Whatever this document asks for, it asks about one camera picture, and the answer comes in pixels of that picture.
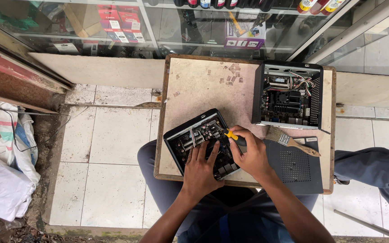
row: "shoe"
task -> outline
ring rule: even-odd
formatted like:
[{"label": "shoe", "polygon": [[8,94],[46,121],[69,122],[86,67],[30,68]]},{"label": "shoe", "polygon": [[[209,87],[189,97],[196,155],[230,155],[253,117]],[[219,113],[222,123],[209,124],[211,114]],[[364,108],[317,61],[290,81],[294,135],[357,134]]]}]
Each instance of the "shoe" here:
[{"label": "shoe", "polygon": [[341,181],[337,178],[336,175],[334,175],[334,184],[339,184],[339,185],[349,185],[349,182],[351,181]]}]

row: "dark pants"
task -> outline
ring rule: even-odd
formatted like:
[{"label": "dark pants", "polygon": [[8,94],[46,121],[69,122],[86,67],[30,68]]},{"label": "dark pants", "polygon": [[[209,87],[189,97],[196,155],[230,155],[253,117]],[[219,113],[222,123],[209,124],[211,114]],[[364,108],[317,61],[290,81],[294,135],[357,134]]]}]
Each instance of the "dark pants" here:
[{"label": "dark pants", "polygon": [[[142,171],[143,177],[151,191],[151,194],[156,202],[159,210],[162,214],[170,207],[170,205],[176,199],[179,191],[182,187],[182,182],[158,180],[153,176],[154,160],[156,157],[156,144],[157,141],[151,141],[140,148],[138,152],[139,166]],[[317,194],[296,196],[310,211],[313,209]],[[261,190],[246,202],[243,202],[234,207],[228,207],[223,202],[211,194],[206,195],[188,214],[186,219],[179,227],[176,236],[179,236],[182,232],[188,230],[190,226],[205,218],[211,218],[216,215],[217,220],[223,215],[223,213],[231,212],[252,212],[259,215],[263,215],[266,218],[284,226],[280,215],[277,212],[276,207],[272,200],[267,196],[265,190]]]},{"label": "dark pants", "polygon": [[372,147],[356,152],[336,151],[334,174],[339,180],[357,180],[379,188],[389,203],[389,150]]}]

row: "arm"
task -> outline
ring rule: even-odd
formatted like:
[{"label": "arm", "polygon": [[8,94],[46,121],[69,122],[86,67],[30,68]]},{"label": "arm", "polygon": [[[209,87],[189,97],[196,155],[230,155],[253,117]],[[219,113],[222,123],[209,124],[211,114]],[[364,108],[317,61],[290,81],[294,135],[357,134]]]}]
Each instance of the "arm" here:
[{"label": "arm", "polygon": [[292,194],[268,164],[264,142],[241,126],[234,126],[230,130],[247,141],[247,152],[241,154],[238,145],[229,139],[235,163],[262,185],[295,242],[334,242],[327,229]]},{"label": "arm", "polygon": [[172,242],[176,231],[190,210],[207,194],[224,186],[224,181],[217,181],[213,176],[213,166],[220,143],[214,144],[208,161],[205,152],[209,141],[191,149],[184,170],[182,189],[169,209],[147,231],[139,243]]}]

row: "wooden table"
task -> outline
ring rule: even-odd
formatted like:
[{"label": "wooden table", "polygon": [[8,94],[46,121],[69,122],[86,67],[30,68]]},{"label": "wooden table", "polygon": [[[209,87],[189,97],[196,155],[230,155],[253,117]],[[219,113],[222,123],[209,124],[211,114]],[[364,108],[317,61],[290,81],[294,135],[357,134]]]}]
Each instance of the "wooden table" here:
[{"label": "wooden table", "polygon": [[[234,63],[240,70],[242,82],[227,84]],[[163,143],[163,134],[211,108],[217,108],[226,124],[239,124],[260,139],[265,138],[268,126],[251,124],[255,70],[261,61],[213,58],[170,54],[166,57],[162,105],[156,148],[154,176],[163,180],[182,181],[182,176]],[[321,174],[324,194],[333,191],[334,133],[335,133],[336,70],[324,67],[321,130],[282,128],[292,137],[318,138],[321,154]],[[225,180],[225,185],[261,188],[248,173],[241,170]]]}]

